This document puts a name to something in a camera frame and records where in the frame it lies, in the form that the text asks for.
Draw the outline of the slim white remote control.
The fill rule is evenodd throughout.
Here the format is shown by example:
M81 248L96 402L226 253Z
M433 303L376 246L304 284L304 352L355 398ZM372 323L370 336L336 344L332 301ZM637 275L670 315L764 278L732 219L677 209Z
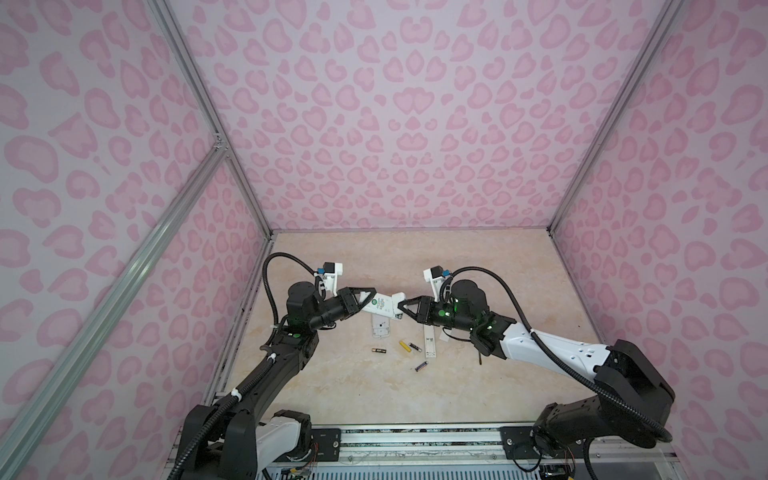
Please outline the slim white remote control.
M423 333L424 333L425 357L427 359L436 358L437 351L436 351L434 327L431 325L425 325L423 327Z

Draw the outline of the white remote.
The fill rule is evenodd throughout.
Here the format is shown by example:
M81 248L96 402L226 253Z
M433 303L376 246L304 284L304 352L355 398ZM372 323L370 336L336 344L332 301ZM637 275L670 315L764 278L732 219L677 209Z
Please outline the white remote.
M398 305L405 299L406 296L402 292L393 295L377 293L363 310L373 315L401 320L403 312L398 308Z

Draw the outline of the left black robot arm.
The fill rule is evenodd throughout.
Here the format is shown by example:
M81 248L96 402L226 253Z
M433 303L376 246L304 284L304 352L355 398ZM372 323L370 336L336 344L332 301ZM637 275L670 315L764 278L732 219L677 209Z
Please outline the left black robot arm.
M260 421L287 383L308 364L319 331L361 312L376 296L371 287L344 287L325 298L319 286L298 282L288 289L286 315L268 342L265 357L214 404L195 406L184 420L170 479L254 479L270 463L309 452L311 418L283 411Z

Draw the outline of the white remote angled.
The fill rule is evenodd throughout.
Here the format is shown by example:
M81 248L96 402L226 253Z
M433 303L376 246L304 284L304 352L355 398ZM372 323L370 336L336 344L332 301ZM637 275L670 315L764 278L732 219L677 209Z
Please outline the white remote angled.
M387 338L391 334L390 319L388 317L373 315L372 320L372 335L376 339Z

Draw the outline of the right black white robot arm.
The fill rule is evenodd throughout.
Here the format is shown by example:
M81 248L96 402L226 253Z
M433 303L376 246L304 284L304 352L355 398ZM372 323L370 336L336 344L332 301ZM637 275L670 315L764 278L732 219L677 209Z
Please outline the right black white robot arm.
M532 449L542 455L602 437L645 449L672 440L666 422L675 393L632 342L588 344L535 330L522 313L508 317L493 311L471 280L460 280L437 297L402 300L398 307L419 324L467 332L482 356L559 372L591 391L588 398L544 407L529 434Z

